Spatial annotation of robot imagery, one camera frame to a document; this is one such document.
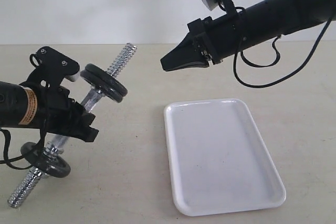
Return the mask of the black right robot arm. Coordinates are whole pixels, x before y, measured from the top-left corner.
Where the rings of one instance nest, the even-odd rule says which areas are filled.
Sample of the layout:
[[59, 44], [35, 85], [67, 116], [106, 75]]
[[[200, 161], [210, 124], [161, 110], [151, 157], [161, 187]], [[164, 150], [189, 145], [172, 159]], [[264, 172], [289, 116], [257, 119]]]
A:
[[164, 71], [207, 68], [236, 52], [281, 35], [335, 20], [335, 0], [263, 0], [249, 7], [233, 0], [202, 0], [225, 14], [188, 23], [183, 40], [160, 60]]

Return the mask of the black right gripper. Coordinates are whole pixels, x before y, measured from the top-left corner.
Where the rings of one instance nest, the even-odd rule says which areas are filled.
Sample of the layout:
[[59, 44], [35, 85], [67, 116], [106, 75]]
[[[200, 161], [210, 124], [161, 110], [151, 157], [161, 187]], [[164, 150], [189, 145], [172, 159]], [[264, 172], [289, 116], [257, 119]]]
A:
[[199, 18], [187, 27], [183, 40], [160, 59], [164, 71], [217, 65], [235, 53], [247, 30], [243, 15]]

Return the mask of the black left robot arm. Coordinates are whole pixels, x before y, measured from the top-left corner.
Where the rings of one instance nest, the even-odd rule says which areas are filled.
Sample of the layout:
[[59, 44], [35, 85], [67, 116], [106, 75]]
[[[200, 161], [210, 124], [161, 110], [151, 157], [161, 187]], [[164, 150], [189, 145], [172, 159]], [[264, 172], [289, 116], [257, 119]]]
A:
[[56, 89], [1, 82], [1, 126], [41, 129], [46, 132], [92, 143], [99, 130], [92, 128], [96, 116], [75, 99], [63, 86]]

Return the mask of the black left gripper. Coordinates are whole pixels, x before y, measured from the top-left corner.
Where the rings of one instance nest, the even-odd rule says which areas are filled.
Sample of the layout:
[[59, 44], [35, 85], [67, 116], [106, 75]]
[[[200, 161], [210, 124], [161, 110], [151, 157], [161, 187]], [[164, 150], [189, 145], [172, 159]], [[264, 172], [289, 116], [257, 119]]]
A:
[[90, 127], [96, 116], [91, 113], [93, 103], [84, 105], [69, 97], [69, 90], [42, 87], [34, 90], [37, 97], [37, 111], [34, 128], [48, 133], [71, 136], [86, 143], [96, 139], [99, 130]]

